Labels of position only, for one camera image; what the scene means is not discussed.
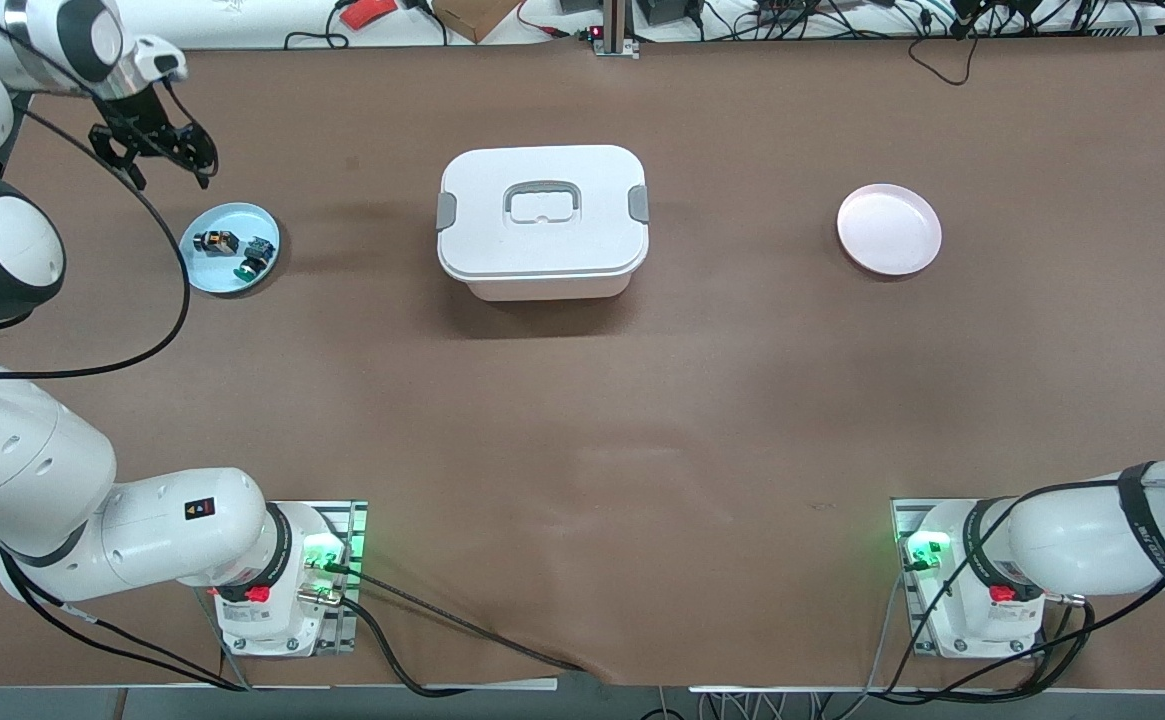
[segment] cable connector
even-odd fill
[[[316,585],[302,585],[298,588],[298,600],[302,602],[313,602],[338,607],[341,605],[343,593],[332,588],[318,588]]]

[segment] small black label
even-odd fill
[[[188,520],[207,518],[213,511],[217,511],[217,509],[213,507],[212,497],[193,500],[183,506],[183,514]]]

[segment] white container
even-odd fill
[[[649,254],[645,169],[614,144],[464,151],[436,231],[444,271],[483,301],[617,295]]]

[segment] red button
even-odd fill
[[[990,588],[990,601],[1011,602],[1017,600],[1017,593],[1008,585],[993,585]]]

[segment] container lid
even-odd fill
[[[614,144],[464,151],[440,184],[439,255],[456,278],[619,275],[649,247],[645,170]]]

